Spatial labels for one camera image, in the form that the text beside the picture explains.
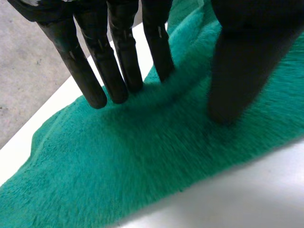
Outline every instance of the concrete floor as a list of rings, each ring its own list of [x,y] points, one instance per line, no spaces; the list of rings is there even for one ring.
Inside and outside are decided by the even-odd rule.
[[[140,4],[134,25],[141,23],[141,15]],[[88,57],[84,39],[78,37]],[[5,0],[0,1],[0,39],[2,148],[68,79],[70,73],[40,28],[25,20]]]

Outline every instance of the green fluffy fabric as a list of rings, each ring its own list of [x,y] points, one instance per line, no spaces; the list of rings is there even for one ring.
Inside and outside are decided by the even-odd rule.
[[[95,110],[83,97],[35,133],[30,158],[0,188],[1,228],[99,228],[304,134],[304,36],[243,118],[206,116],[220,31],[208,1],[176,0],[169,33],[177,70],[152,68],[143,92]]]

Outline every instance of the green towel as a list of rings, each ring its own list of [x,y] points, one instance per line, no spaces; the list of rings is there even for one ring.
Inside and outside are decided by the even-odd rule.
[[[176,72],[161,85],[152,68],[123,105],[95,110],[80,97],[47,120],[0,188],[0,227],[100,228],[304,135],[303,35],[236,125],[207,118],[219,31],[209,1],[176,0]]]

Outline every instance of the black glove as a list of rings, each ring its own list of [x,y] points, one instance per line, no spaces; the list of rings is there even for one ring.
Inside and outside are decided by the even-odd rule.
[[[8,0],[26,19],[35,21],[54,43],[84,97],[94,108],[106,105],[99,85],[76,36],[77,20],[88,49],[102,77],[110,98],[123,103],[128,91],[143,86],[132,34],[138,0]],[[163,82],[174,69],[165,23],[172,0],[142,0],[144,32],[156,71]],[[123,73],[120,74],[114,51],[107,38],[109,24],[115,50]]]

